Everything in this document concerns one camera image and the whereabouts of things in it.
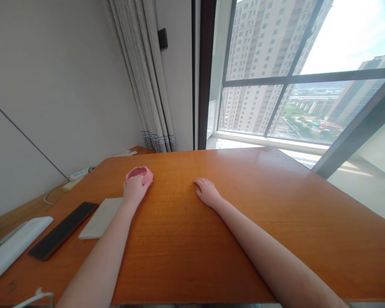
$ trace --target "forearm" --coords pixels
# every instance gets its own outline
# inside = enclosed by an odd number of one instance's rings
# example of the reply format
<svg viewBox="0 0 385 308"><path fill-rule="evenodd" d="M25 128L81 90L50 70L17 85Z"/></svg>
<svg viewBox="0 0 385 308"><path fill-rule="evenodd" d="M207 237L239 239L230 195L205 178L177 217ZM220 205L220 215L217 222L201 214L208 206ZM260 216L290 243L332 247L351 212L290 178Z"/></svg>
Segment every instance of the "forearm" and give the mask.
<svg viewBox="0 0 385 308"><path fill-rule="evenodd" d="M227 201L214 209L283 307L347 307L301 260Z"/></svg>
<svg viewBox="0 0 385 308"><path fill-rule="evenodd" d="M58 308L110 306L136 206L121 205L65 290Z"/></svg>

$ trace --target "apartment building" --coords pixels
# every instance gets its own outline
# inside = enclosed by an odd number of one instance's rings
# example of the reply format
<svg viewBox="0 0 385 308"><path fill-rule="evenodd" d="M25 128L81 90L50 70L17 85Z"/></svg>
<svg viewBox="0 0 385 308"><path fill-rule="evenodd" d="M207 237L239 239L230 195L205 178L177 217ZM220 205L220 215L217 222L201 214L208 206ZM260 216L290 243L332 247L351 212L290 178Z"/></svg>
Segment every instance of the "apartment building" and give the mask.
<svg viewBox="0 0 385 308"><path fill-rule="evenodd" d="M385 55L363 62L358 70L372 68L385 68ZM347 127L384 82L385 79L349 82L328 112L326 119L344 128Z"/></svg>
<svg viewBox="0 0 385 308"><path fill-rule="evenodd" d="M300 74L333 0L325 1L294 74ZM226 80L286 76L315 6L313 0L237 3ZM224 88L219 129L262 135L283 85ZM274 131L292 92L289 85L273 119Z"/></svg>

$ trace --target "pink cup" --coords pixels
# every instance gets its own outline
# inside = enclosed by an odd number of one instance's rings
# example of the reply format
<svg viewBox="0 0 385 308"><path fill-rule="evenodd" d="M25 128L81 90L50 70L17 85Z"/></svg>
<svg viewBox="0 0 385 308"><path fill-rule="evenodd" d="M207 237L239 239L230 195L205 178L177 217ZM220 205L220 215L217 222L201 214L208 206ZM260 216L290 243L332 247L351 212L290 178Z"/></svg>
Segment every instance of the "pink cup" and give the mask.
<svg viewBox="0 0 385 308"><path fill-rule="evenodd" d="M128 182L129 178L132 178L133 176L143 175L144 178L142 180L142 184L148 183L153 180L154 174L151 172L150 169L148 169L146 166L143 167L136 167L133 170L131 170L127 175L125 176L125 183Z"/></svg>

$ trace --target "white curtain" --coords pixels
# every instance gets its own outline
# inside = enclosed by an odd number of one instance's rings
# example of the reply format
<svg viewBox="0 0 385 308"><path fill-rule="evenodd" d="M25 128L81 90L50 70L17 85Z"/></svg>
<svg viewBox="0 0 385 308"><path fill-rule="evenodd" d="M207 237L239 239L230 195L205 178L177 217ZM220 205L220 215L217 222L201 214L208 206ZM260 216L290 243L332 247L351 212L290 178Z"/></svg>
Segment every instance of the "white curtain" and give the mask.
<svg viewBox="0 0 385 308"><path fill-rule="evenodd" d="M121 46L142 123L145 146L176 151L154 0L105 0L109 22Z"/></svg>

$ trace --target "hand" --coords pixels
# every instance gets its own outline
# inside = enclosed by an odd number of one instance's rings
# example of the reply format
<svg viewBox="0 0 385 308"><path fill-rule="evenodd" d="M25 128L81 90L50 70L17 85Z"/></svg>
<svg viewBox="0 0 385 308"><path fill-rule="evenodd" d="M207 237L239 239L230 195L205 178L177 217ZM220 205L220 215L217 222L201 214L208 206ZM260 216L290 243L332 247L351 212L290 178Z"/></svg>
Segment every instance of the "hand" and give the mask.
<svg viewBox="0 0 385 308"><path fill-rule="evenodd" d="M210 180L197 178L192 182L198 185L197 196L210 208L215 209L214 207L224 201L214 183Z"/></svg>
<svg viewBox="0 0 385 308"><path fill-rule="evenodd" d="M142 184L143 175L138 175L128 179L128 183L124 182L124 201L123 203L134 205L138 207L141 200L144 198L147 189L152 181Z"/></svg>

